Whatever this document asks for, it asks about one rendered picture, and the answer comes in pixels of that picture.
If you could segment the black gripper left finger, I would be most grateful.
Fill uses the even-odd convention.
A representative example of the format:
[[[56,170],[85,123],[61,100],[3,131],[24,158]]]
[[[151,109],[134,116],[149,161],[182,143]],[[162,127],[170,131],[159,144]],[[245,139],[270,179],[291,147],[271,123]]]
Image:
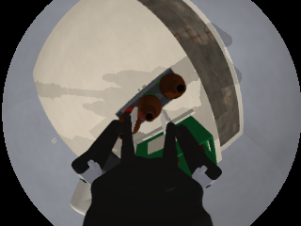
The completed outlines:
[[[91,186],[93,181],[102,175],[102,169],[107,158],[117,142],[120,133],[122,133],[120,182],[122,187],[128,191],[133,191],[138,188],[139,176],[133,142],[137,109],[138,107],[134,107],[130,115],[124,115],[124,121],[122,122],[119,122],[119,120],[111,121],[89,149],[72,161],[72,168],[83,182]]]

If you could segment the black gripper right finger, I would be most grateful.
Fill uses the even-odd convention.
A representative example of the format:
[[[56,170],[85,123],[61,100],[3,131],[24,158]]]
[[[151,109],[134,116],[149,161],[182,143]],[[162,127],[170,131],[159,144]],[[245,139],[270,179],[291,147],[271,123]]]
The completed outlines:
[[[209,187],[222,174],[221,168],[208,158],[188,128],[183,124],[176,126],[164,109],[162,109],[160,120],[166,136],[159,187],[165,192],[170,192],[179,182],[176,139],[187,166],[193,174],[192,178],[200,183],[203,189]]]

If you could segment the green bottle crate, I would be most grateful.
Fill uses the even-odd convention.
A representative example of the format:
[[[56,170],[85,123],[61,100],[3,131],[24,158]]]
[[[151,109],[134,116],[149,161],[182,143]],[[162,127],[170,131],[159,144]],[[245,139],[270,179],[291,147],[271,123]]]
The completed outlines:
[[[183,124],[188,128],[199,145],[203,143],[203,146],[205,146],[204,149],[206,148],[206,155],[217,165],[213,135],[192,116],[186,118],[183,121],[180,121],[175,125],[179,126],[180,124]],[[142,156],[146,158],[162,157],[165,144],[165,136],[166,135],[164,135],[164,132],[161,132],[158,135],[137,144],[135,156]],[[209,140],[211,150],[209,149],[207,140]],[[177,139],[176,150],[178,151],[178,157],[180,159],[178,167],[192,177],[192,173],[190,172],[184,156],[182,155],[182,151]]]

